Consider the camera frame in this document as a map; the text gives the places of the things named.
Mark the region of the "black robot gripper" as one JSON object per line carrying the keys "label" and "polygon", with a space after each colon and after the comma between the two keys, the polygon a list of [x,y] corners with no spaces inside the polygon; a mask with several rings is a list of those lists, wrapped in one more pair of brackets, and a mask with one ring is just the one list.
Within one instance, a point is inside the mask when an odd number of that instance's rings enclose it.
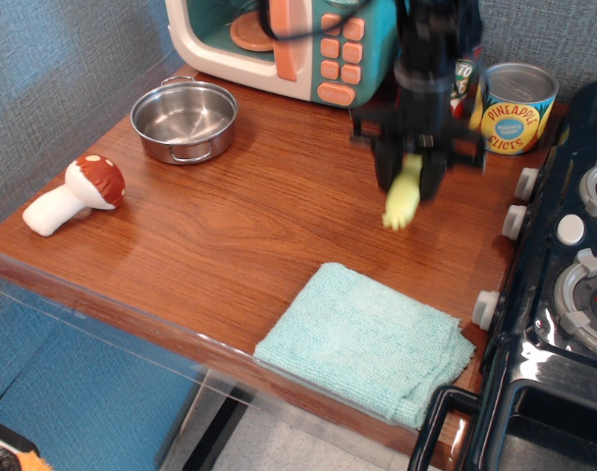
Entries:
{"label": "black robot gripper", "polygon": [[403,169],[405,154],[422,154],[420,200],[433,199],[449,166],[486,165],[481,136],[456,121],[450,108],[455,76],[397,73],[392,101],[351,111],[352,138],[370,146],[379,187],[388,192]]}

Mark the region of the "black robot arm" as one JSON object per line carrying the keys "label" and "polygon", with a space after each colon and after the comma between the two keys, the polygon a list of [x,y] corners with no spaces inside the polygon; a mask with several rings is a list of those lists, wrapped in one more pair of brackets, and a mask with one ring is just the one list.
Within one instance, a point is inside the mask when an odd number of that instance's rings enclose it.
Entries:
{"label": "black robot arm", "polygon": [[456,119],[451,94],[459,59],[471,59],[482,22],[475,1],[400,1],[396,93],[352,110],[352,138],[370,146],[381,190],[395,185],[412,155],[421,159],[420,197],[433,198],[456,164],[482,168],[483,138]]}

